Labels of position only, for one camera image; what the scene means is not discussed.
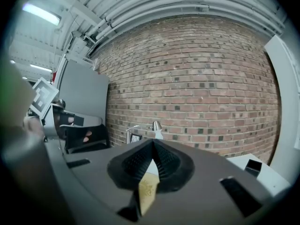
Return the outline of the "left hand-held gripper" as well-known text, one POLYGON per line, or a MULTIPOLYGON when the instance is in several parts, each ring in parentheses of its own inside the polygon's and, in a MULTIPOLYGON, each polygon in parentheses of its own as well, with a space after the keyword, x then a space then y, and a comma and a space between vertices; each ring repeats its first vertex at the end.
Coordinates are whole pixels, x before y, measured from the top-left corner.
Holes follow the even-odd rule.
POLYGON ((39 119, 45 142, 58 140, 66 154, 110 148, 102 118, 67 111, 65 101, 58 98, 59 90, 44 78, 35 83, 33 90, 36 97, 30 105, 30 115, 39 119), (87 131, 91 131, 92 135, 83 142, 87 131))

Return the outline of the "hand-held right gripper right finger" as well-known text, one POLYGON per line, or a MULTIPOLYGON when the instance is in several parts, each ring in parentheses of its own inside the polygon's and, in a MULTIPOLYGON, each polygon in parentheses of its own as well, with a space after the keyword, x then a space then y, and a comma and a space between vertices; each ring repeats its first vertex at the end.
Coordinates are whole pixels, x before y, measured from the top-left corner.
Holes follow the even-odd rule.
POLYGON ((251 174, 224 157, 154 140, 160 182, 146 225, 255 224, 272 200, 251 174))

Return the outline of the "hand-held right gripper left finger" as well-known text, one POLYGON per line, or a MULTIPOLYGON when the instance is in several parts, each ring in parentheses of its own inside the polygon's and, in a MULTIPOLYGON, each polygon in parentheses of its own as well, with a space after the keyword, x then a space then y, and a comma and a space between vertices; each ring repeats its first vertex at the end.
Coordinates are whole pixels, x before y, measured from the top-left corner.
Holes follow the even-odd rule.
POLYGON ((152 140, 76 154, 66 154, 56 140, 45 146, 77 224, 154 224, 154 207, 140 213, 138 191, 152 160, 152 140))

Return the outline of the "person's left hand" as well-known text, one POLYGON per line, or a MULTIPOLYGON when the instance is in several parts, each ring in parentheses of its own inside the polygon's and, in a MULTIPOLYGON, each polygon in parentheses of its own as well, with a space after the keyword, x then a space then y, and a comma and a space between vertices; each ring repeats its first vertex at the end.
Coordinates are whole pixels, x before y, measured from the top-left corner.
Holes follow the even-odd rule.
MULTIPOLYGON (((68 124, 73 126, 74 125, 74 117, 68 117, 68 124)), ((92 132, 91 131, 87 131, 84 139, 83 139, 83 142, 86 143, 88 140, 89 140, 89 137, 92 135, 92 132)))

